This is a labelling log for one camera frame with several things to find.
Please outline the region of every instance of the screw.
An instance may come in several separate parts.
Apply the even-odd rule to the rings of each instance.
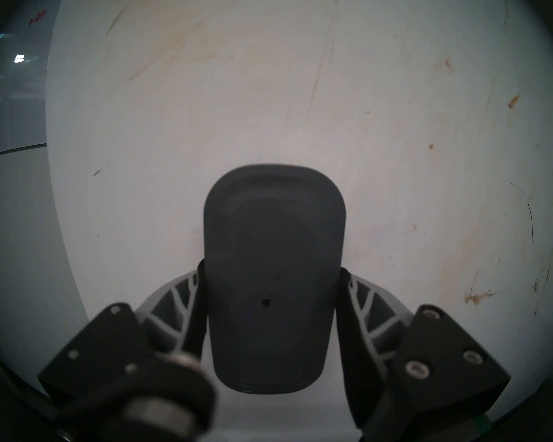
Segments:
[[[484,362],[484,357],[475,350],[466,350],[463,352],[463,358],[465,358],[465,361],[468,361],[475,366],[479,366]]]
[[[137,365],[135,363],[130,362],[128,365],[125,366],[125,372],[127,374],[131,374],[132,372],[135,372],[137,370]]]
[[[441,317],[441,314],[436,312],[434,309],[424,309],[422,313],[428,318],[433,318],[434,320],[438,320]]]
[[[412,360],[406,362],[407,374],[418,380],[424,380],[430,377],[430,368],[422,361]]]

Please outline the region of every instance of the stain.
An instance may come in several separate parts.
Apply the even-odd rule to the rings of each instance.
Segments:
[[[446,60],[445,60],[445,66],[446,66],[446,68],[449,70],[449,73],[454,72],[455,67],[454,67],[454,66],[452,65],[452,63],[450,62],[450,58],[446,58]]]
[[[510,100],[510,102],[508,103],[508,107],[510,109],[514,109],[514,105],[516,105],[519,99],[520,99],[520,93],[518,93],[514,98]]]
[[[203,25],[203,23],[205,23],[206,20],[207,20],[207,18],[201,19],[200,21],[195,23],[188,31],[186,31],[185,33],[179,34],[177,37],[174,38],[174,40],[168,41],[164,45],[164,48],[161,51],[157,52],[154,56],[152,56],[150,58],[150,60],[148,60],[148,62],[145,65],[143,65],[135,73],[133,73],[131,76],[129,76],[129,80],[133,80],[136,77],[141,76],[144,72],[146,72],[156,61],[158,61],[165,54],[167,54],[168,52],[170,52],[172,50],[176,50],[177,46],[178,46],[179,50],[182,50],[185,47],[189,36],[191,36],[193,33],[198,31],[201,28],[201,26]]]
[[[473,287],[478,273],[479,270],[476,270],[475,275],[473,276],[473,282],[471,283],[471,288],[469,289],[469,294],[465,294],[465,304],[469,303],[469,301],[473,301],[473,304],[477,306],[482,299],[492,297],[495,294],[491,293],[491,290],[488,290],[480,295],[473,293]]]
[[[508,19],[510,18],[510,0],[504,0],[504,32],[508,31]]]
[[[490,293],[490,292],[491,290],[486,291],[485,293],[482,293],[480,295],[476,295],[475,293],[465,295],[465,304],[469,303],[469,301],[473,301],[473,304],[477,306],[482,299],[489,298],[495,295],[495,293]]]

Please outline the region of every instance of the white surface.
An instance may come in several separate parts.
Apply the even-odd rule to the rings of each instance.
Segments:
[[[37,374],[88,322],[53,204],[47,149],[0,155],[0,360]]]
[[[89,317],[196,267],[221,175],[302,164],[344,196],[344,266],[440,305],[512,374],[491,417],[553,371],[553,40],[524,1],[63,0],[49,57],[53,190]],[[465,303],[474,281],[495,295]],[[332,380],[300,419],[346,408]]]

